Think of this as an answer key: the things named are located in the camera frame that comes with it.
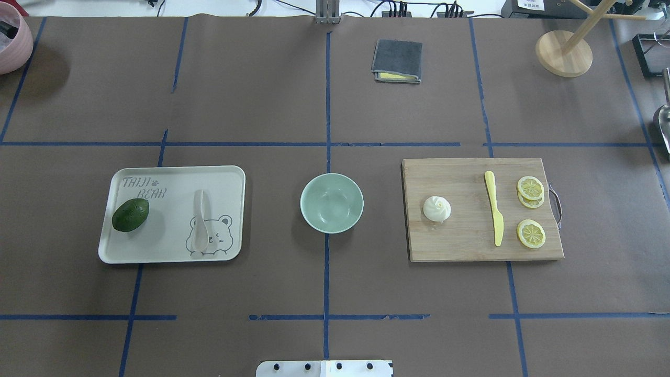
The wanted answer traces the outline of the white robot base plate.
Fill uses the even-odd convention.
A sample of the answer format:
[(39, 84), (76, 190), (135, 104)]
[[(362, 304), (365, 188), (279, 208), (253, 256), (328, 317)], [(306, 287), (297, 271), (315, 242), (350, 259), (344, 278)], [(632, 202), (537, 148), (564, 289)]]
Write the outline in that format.
[(259, 363), (256, 376), (393, 376), (389, 360), (296, 360)]

